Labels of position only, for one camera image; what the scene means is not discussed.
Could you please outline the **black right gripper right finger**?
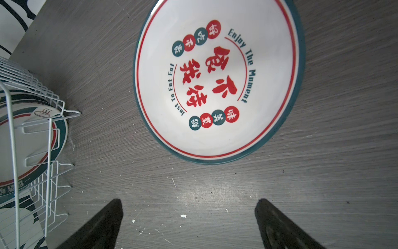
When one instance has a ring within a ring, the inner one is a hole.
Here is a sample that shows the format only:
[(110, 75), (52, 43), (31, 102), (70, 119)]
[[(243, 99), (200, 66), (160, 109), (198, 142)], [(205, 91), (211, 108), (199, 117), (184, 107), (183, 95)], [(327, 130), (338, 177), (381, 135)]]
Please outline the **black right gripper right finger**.
[(324, 248), (266, 199), (258, 201), (255, 217), (266, 249)]

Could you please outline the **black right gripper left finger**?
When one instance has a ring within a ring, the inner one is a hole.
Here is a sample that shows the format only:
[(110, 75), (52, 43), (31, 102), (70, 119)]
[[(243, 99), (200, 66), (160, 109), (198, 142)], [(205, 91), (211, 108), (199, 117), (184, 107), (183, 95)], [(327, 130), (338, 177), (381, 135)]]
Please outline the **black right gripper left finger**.
[(58, 248), (114, 249), (122, 219), (122, 202), (113, 199)]

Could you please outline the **white plate red characters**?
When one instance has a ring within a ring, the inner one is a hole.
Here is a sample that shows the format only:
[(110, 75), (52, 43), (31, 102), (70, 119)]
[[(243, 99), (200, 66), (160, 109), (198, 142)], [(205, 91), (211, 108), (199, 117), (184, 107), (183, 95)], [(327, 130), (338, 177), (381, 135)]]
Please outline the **white plate red characters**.
[(293, 1), (158, 1), (138, 37), (137, 105), (173, 155), (205, 165), (235, 161), (285, 122), (305, 57)]

